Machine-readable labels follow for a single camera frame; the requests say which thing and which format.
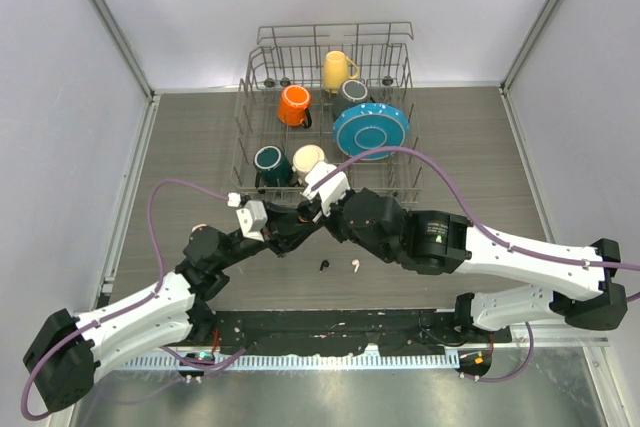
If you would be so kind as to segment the black earbud charging case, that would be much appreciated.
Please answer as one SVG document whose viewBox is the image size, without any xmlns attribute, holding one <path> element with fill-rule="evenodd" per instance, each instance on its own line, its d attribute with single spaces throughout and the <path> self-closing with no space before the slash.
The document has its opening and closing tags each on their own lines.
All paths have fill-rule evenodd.
<svg viewBox="0 0 640 427">
<path fill-rule="evenodd" d="M 322 224 L 325 219 L 322 204 L 319 200 L 305 200 L 298 204 L 298 221 L 300 223 Z"/>
</svg>

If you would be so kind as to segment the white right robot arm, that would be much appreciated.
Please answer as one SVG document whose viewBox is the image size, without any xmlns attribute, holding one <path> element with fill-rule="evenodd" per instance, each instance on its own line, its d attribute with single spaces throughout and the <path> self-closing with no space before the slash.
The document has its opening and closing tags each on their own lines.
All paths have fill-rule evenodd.
<svg viewBox="0 0 640 427">
<path fill-rule="evenodd" d="M 566 247 L 493 231 L 464 216 L 407 211 L 368 189 L 322 200 L 327 230 L 386 263 L 420 275 L 482 274 L 519 287 L 457 297 L 451 327 L 465 342 L 512 324 L 563 320 L 592 331 L 617 328 L 628 311 L 625 288 L 614 282 L 618 246 L 602 239 Z"/>
</svg>

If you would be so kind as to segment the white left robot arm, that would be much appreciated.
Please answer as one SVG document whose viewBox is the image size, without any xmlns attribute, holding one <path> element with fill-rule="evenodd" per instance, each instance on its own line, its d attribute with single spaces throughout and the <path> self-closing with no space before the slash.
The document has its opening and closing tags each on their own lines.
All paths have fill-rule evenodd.
<svg viewBox="0 0 640 427">
<path fill-rule="evenodd" d="M 228 283 L 226 268 L 263 250 L 278 256 L 299 247 L 321 226 L 322 209 L 304 201 L 295 208 L 247 200 L 236 211 L 239 227 L 224 233 L 201 225 L 189 235 L 184 259 L 159 272 L 154 284 L 102 308 L 50 314 L 24 355 L 29 372 L 21 398 L 23 416 L 37 390 L 47 415 L 84 397 L 111 370 L 155 348 L 187 341 L 205 344 L 213 332 L 208 306 Z"/>
</svg>

